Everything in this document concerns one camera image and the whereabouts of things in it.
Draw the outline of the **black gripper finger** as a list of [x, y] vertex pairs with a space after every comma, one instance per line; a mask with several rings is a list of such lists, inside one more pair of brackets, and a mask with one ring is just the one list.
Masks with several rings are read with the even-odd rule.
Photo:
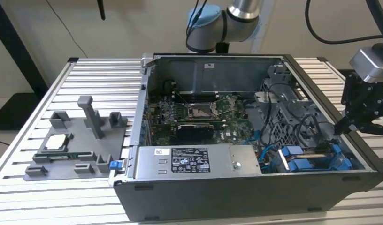
[[375, 118], [358, 118], [351, 119], [351, 123], [362, 133], [382, 135], [383, 136], [383, 125], [374, 123]]
[[358, 129], [363, 120], [363, 101], [369, 96], [369, 83], [366, 83], [361, 76], [351, 72], [345, 76], [345, 88], [342, 96], [342, 105], [345, 106], [343, 118], [334, 126], [334, 133], [337, 135], [350, 133]]

